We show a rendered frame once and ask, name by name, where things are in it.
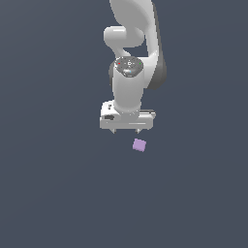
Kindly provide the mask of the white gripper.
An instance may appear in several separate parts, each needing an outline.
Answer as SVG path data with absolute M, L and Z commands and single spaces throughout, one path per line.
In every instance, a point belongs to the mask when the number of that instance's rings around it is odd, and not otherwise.
M 103 102 L 100 115 L 100 128 L 109 129 L 116 134 L 120 129 L 133 129 L 137 134 L 141 130 L 150 130 L 156 112 L 153 109 L 141 109 L 135 112 L 119 113 L 114 108 L 114 101 Z

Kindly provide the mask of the small purple cube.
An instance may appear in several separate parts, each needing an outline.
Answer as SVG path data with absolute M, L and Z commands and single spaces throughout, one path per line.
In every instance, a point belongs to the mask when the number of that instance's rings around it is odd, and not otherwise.
M 135 139 L 133 143 L 133 148 L 135 150 L 143 152 L 146 146 L 146 141 L 142 139 Z

